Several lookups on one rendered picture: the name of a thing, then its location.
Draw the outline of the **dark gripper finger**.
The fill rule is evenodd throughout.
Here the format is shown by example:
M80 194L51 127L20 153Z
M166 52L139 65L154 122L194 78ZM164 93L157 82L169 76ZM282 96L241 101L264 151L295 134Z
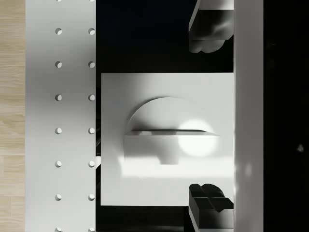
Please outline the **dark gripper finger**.
M219 50L234 35L234 0L197 0L188 34L191 53Z
M188 213L195 232L234 232L234 204L216 185L191 184Z

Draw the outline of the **black stove with white panels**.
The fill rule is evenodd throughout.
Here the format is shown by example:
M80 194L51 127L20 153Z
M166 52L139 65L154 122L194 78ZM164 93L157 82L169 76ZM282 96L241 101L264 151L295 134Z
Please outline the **black stove with white panels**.
M230 73L233 39L210 54L189 51L197 0L99 0L97 4L96 156L101 157L102 73ZM187 206L102 206L98 232L195 232Z

